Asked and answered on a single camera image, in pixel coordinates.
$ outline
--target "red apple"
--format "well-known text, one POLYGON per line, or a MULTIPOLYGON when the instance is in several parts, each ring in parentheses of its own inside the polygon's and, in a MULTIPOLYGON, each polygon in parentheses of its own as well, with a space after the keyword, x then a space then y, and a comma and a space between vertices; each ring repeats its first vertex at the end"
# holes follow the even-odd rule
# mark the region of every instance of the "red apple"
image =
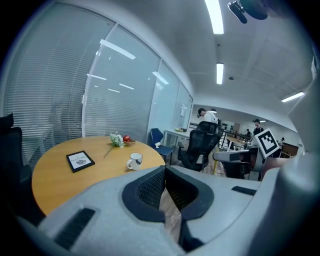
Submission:
POLYGON ((123 136, 123 141, 130 142, 130 136, 129 135, 123 136))

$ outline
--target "round wooden table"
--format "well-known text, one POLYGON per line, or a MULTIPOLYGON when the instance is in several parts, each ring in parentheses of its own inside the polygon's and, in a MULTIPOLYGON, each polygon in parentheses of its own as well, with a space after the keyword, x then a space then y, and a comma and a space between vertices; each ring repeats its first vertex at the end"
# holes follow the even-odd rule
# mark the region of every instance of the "round wooden table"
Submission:
POLYGON ((32 190, 45 215, 94 183, 132 172, 126 166, 132 153, 143 155, 141 169, 165 164, 153 148, 138 141, 115 147, 104 158, 110 147, 106 136, 76 138, 54 146, 40 158, 33 171, 32 190), (95 164, 73 173, 66 155, 79 151, 85 151, 95 164))

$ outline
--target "fluorescent light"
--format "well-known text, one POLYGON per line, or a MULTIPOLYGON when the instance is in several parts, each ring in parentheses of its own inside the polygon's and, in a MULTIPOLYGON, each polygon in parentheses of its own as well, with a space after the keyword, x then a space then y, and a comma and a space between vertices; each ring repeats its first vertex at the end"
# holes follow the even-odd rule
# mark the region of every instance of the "fluorescent light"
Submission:
POLYGON ((123 87, 126 87, 126 88, 129 88, 129 89, 131 89, 131 90, 134 90, 134 89, 135 89, 135 88, 132 88, 132 87, 130 87, 130 86, 124 85, 124 84, 122 84, 122 83, 119 83, 119 85, 120 85, 120 86, 123 86, 123 87))
POLYGON ((209 16, 214 34, 224 33, 224 23, 222 20, 221 8, 219 0, 204 0, 209 11, 209 16))
POLYGON ((106 47, 109 47, 110 49, 115 50, 116 52, 123 54, 124 56, 127 56, 131 60, 134 60, 136 58, 136 56, 132 55, 130 52, 128 52, 128 51, 120 48, 119 46, 116 46, 115 44, 110 43, 106 40, 101 39, 100 44, 102 44, 106 47))
POLYGON ((293 99, 296 99, 296 98, 299 98, 301 97, 302 95, 305 95, 302 91, 300 91, 299 93, 295 94, 295 95, 292 95, 288 98, 284 98, 283 100, 281 100, 282 102, 288 102, 288 101, 291 101, 293 99))
POLYGON ((165 85, 169 84, 169 82, 166 79, 164 79, 158 72, 154 71, 152 72, 152 74, 154 74, 157 78, 159 78, 159 80, 165 85))
POLYGON ((93 78, 99 78, 99 79, 102 79, 102 80, 107 80, 106 78, 104 77, 101 77, 101 76, 97 76, 97 75, 94 75, 94 74, 86 74, 88 77, 93 77, 93 78))
POLYGON ((115 93, 120 93, 120 91, 118 90, 112 90, 112 89, 108 89, 109 91, 115 92, 115 93))
POLYGON ((224 79, 224 69, 225 65, 223 63, 216 64, 216 83, 218 85, 222 85, 222 81, 224 79))

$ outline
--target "mug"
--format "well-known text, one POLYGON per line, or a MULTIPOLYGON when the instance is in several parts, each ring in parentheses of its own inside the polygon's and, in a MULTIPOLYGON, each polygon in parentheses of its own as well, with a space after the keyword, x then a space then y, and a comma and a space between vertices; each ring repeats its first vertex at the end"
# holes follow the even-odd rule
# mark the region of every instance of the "mug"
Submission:
POLYGON ((130 160, 126 162, 126 167, 128 167, 131 170, 138 171, 140 170, 141 163, 142 163, 142 154, 132 153, 130 155, 130 160))

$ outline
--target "wooden floor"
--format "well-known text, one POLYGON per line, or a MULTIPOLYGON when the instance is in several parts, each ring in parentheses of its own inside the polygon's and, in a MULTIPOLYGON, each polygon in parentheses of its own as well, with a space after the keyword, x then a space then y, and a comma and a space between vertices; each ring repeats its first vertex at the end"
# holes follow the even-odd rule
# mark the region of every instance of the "wooden floor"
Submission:
MULTIPOLYGON (((188 141, 184 141, 183 144, 185 145, 185 149, 188 148, 188 141)), ((181 161, 178 160, 178 146, 175 148, 173 154, 172 154, 172 166, 181 166, 184 167, 184 165, 181 163, 181 161)), ((225 176, 224 175, 224 169, 220 162, 216 162, 213 160, 213 152, 215 152, 216 149, 214 149, 210 155, 209 155, 209 164, 207 167, 205 167, 201 172, 211 175, 217 175, 217 176, 225 176)), ((170 164, 170 157, 166 158, 166 164, 170 164)), ((176 207, 175 203, 171 199, 167 189, 164 190, 161 200, 160 200, 160 210, 165 213, 165 229, 170 234, 171 238, 177 243, 179 239, 180 234, 180 225, 181 225, 181 214, 176 207)))

